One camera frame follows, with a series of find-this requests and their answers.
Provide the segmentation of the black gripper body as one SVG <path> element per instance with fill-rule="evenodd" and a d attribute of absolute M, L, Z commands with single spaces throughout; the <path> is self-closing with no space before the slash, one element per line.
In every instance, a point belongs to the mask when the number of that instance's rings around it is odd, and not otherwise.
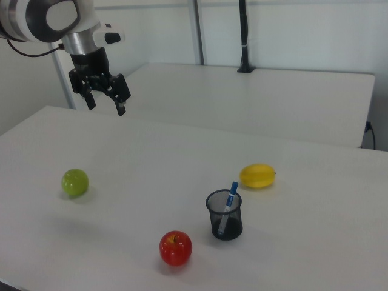
<path fill-rule="evenodd" d="M 93 90 L 100 92 L 110 88 L 109 61 L 105 48 L 83 55 L 70 55 L 74 69 L 88 82 Z"/>

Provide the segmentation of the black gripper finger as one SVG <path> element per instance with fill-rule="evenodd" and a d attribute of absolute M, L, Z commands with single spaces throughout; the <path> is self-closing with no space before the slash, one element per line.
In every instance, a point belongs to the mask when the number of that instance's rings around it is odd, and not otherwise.
<path fill-rule="evenodd" d="M 89 83 L 84 82 L 81 75 L 75 69 L 69 71 L 69 80 L 72 85 L 73 92 L 81 95 L 89 110 L 94 109 L 96 103 Z"/>
<path fill-rule="evenodd" d="M 110 86 L 112 88 L 110 91 L 112 100 L 115 102 L 118 115 L 122 116 L 126 112 L 125 103 L 131 97 L 125 77 L 122 74 L 112 76 Z"/>

